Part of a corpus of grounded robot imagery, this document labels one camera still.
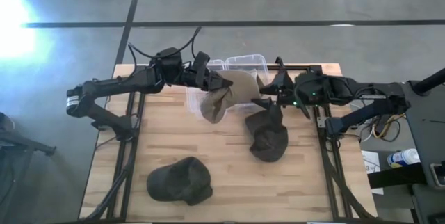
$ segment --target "beige cap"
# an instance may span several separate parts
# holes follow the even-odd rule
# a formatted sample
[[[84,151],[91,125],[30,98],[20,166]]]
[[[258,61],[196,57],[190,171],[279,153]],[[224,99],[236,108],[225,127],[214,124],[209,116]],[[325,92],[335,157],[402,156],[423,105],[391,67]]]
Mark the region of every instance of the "beige cap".
[[[228,88],[208,92],[200,104],[202,116],[211,123],[222,120],[225,110],[235,104],[250,103],[261,97],[259,89],[264,85],[259,77],[254,78],[243,70],[223,70],[218,73],[233,81]]]

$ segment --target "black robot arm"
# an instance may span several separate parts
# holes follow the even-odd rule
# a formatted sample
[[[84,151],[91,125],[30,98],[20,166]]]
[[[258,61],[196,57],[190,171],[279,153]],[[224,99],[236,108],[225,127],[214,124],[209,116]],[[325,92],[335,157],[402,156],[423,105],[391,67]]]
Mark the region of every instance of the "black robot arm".
[[[164,85],[178,85],[215,90],[232,85],[217,72],[206,68],[210,57],[199,52],[192,64],[183,64],[181,53],[169,48],[158,53],[165,58],[153,58],[148,66],[140,67],[128,77],[86,81],[82,85],[67,91],[67,114],[81,118],[88,116],[95,120],[92,125],[98,129],[109,126],[119,141],[134,137],[134,126],[131,117],[117,116],[95,103],[100,97],[119,95],[130,92],[146,94],[159,93]]]
[[[359,83],[351,78],[326,75],[317,71],[299,74],[292,82],[281,58],[277,58],[275,62],[280,64],[280,70],[273,81],[263,87],[260,92],[277,95],[276,105],[294,105],[300,108],[307,118],[310,118],[310,114],[306,106],[325,104],[343,106],[354,99],[374,100],[374,103],[342,118],[326,119],[328,136],[342,134],[350,126],[377,115],[401,114],[409,108],[399,83]],[[266,101],[254,102],[269,109]]]

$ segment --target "spray can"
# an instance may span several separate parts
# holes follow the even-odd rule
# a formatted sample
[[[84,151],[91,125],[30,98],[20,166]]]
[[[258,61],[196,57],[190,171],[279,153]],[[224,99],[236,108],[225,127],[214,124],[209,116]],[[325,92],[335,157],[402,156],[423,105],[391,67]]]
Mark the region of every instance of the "spray can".
[[[420,162],[419,154],[415,148],[400,151],[388,156],[388,164],[392,168],[400,168]]]

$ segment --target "wooden table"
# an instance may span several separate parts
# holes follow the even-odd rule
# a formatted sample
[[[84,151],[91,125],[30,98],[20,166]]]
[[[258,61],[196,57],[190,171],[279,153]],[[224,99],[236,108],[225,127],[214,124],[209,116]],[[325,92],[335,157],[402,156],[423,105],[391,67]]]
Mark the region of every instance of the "wooden table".
[[[321,65],[324,73],[341,75],[338,63]],[[114,77],[132,70],[133,65],[117,65]],[[297,74],[289,72],[291,77]],[[123,115],[127,98],[113,96],[107,109]],[[350,112],[349,106],[331,106],[331,110],[333,116]],[[185,87],[166,86],[159,94],[147,95],[127,221],[331,221],[316,126],[295,108],[287,107],[283,114],[289,146],[279,161],[265,163],[249,152],[251,140],[243,124],[248,114],[230,111],[213,125],[188,111]],[[110,137],[112,131],[102,132],[98,143]],[[109,190],[118,146],[118,142],[111,142],[95,152],[81,217],[91,213]],[[342,139],[340,153],[346,183],[366,210],[376,216],[357,139]],[[150,172],[188,156],[197,157],[209,169],[213,196],[193,207],[185,202],[151,199],[146,189]],[[336,192],[341,209],[338,189]]]

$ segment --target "gray floor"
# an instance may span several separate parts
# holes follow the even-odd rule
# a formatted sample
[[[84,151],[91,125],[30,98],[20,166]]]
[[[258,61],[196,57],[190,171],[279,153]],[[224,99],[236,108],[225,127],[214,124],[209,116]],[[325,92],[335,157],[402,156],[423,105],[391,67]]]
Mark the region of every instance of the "gray floor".
[[[139,0],[134,21],[444,19],[444,1]],[[130,2],[23,0],[23,9],[6,3],[9,12],[2,12],[0,23],[10,26],[8,22],[15,22],[23,10],[28,14],[22,22],[125,22]],[[183,45],[193,30],[132,29],[129,41],[156,53]],[[88,119],[66,115],[65,93],[87,79],[111,76],[123,29],[11,32],[0,32],[0,111],[15,119],[23,135],[56,145],[57,153],[50,158],[35,156],[8,221],[73,221],[79,213],[97,131]],[[268,61],[281,56],[288,63],[340,63],[343,74],[358,81],[386,82],[421,79],[444,67],[444,39],[445,26],[204,28],[196,49],[212,58],[262,54]],[[187,50],[184,60],[190,59]],[[124,63],[130,62],[125,53]],[[138,62],[148,60],[138,57]],[[395,146],[369,140],[363,148],[399,150],[411,144],[406,131]],[[398,210],[388,210],[386,200],[382,202],[379,214],[393,213],[401,219]]]

